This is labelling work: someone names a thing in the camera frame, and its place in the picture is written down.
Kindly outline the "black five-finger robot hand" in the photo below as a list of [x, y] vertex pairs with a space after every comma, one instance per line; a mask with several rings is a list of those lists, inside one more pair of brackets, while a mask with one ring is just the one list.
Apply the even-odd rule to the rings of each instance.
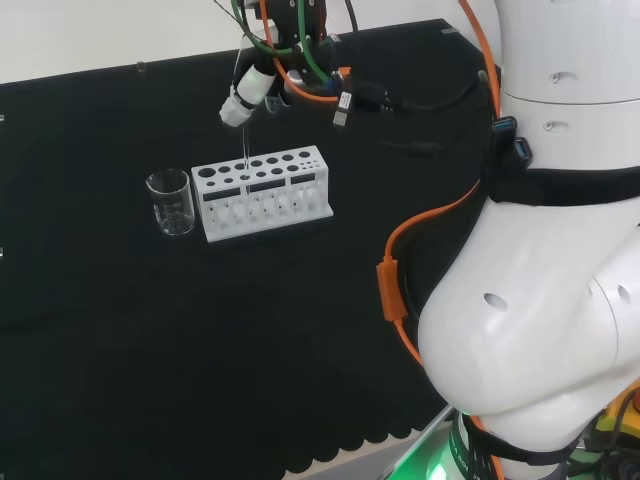
[[224, 124], [247, 124], [254, 111], [280, 102], [333, 105], [341, 88], [336, 40], [324, 1], [232, 1], [242, 30]]

